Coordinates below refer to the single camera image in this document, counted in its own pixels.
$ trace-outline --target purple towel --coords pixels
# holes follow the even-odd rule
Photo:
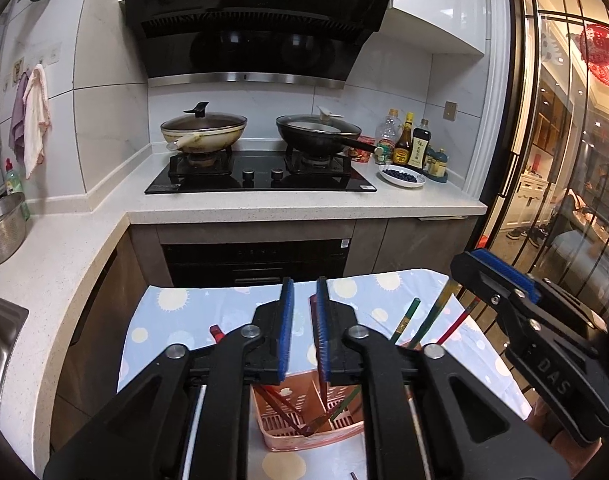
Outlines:
[[[16,99],[13,103],[13,111],[11,112],[11,129],[9,130],[9,147],[13,150],[16,160],[19,163],[24,162],[24,115],[25,104],[22,100],[24,92],[27,89],[28,73],[23,72],[18,81],[18,89],[16,90]]]

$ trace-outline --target bottle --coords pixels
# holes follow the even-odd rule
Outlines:
[[[6,171],[6,174],[4,175],[4,183],[7,187],[7,193],[11,194],[22,192],[22,182],[20,181],[18,172],[13,169],[11,159],[7,159],[4,170]],[[25,220],[28,220],[30,213],[28,211],[27,203],[23,202],[20,208],[22,209],[22,216],[24,216]]]
[[[395,143],[398,141],[401,129],[402,121],[399,120],[398,110],[391,108],[389,115],[384,118],[384,121],[375,130],[375,145],[383,149],[382,155],[375,155],[376,164],[391,163]]]
[[[431,169],[429,170],[429,174],[431,176],[443,177],[444,173],[446,173],[446,163],[449,161],[449,158],[444,153],[444,149],[440,149],[439,153],[436,153],[433,156],[433,164],[431,165]]]
[[[424,168],[425,153],[429,140],[431,140],[431,132],[427,130],[428,119],[422,119],[420,126],[413,130],[411,155],[409,155],[408,166],[414,170],[422,170]]]
[[[424,173],[428,173],[431,170],[431,165],[433,164],[434,155],[435,155],[435,152],[433,151],[433,148],[431,148],[431,144],[427,145],[425,163],[424,163],[424,166],[422,167],[422,171],[424,171]]]
[[[399,136],[398,142],[395,143],[393,148],[393,164],[404,166],[409,161],[411,155],[411,129],[413,128],[413,113],[407,114],[407,120],[404,123],[404,129],[402,130],[401,136]]]

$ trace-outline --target red chinese decoration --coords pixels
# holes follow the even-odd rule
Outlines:
[[[609,86],[609,28],[590,24],[581,34],[571,34],[591,73]]]

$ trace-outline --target black wok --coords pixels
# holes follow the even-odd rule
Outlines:
[[[320,116],[282,116],[276,119],[284,142],[299,152],[313,156],[328,156],[342,152],[347,146],[365,152],[382,152],[379,146],[356,140],[362,130],[354,124],[340,121],[326,110]]]

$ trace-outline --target black lid handle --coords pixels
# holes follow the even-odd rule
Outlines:
[[[206,105],[209,102],[198,103],[193,110],[184,110],[185,114],[195,114],[196,117],[204,117],[204,111],[206,110]]]

